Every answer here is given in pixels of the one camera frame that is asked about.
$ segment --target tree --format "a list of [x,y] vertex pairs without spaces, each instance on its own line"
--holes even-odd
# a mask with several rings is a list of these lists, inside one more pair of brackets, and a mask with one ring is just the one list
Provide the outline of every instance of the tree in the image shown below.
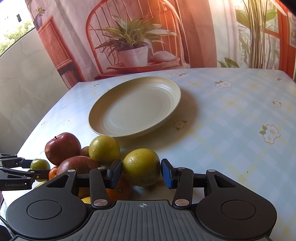
[[31,20],[29,20],[23,25],[4,34],[3,37],[0,38],[0,55],[2,55],[11,45],[13,45],[32,28],[34,28],[34,24]]

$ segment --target silver screw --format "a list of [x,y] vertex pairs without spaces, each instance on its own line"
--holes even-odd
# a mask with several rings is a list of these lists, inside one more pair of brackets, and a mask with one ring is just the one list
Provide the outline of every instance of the silver screw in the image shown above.
[[94,205],[98,207],[106,206],[107,204],[108,204],[108,201],[105,199],[94,200]]
[[181,207],[184,207],[184,206],[187,206],[189,204],[189,201],[187,199],[177,199],[175,201],[175,204],[177,206],[181,206]]

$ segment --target beige plate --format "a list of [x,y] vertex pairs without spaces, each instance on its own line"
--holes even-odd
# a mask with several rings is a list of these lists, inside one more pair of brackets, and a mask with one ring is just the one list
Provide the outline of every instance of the beige plate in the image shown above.
[[103,94],[89,113],[89,126],[99,135],[140,136],[162,125],[181,98],[172,80],[147,76],[124,82]]

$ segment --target white flower pot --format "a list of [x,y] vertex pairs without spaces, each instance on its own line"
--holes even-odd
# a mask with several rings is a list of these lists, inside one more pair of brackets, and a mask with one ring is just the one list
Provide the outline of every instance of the white flower pot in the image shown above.
[[148,47],[129,49],[117,52],[126,67],[140,67],[148,65]]

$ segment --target tablecloth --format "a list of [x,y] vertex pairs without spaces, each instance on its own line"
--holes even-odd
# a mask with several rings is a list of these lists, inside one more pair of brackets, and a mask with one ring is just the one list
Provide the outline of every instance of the tablecloth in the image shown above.
[[[95,101],[112,87],[141,76],[163,76],[181,88],[172,117],[157,130],[119,140],[122,156],[150,148],[174,167],[195,173],[215,169],[268,199],[277,211],[274,241],[296,240],[296,84],[282,71],[239,68],[165,70],[78,83],[44,116],[18,156],[46,158],[45,144],[71,132],[88,146],[97,136],[88,125]],[[3,192],[7,205],[26,191]],[[157,186],[133,199],[169,199]],[[193,202],[203,198],[194,189]]]

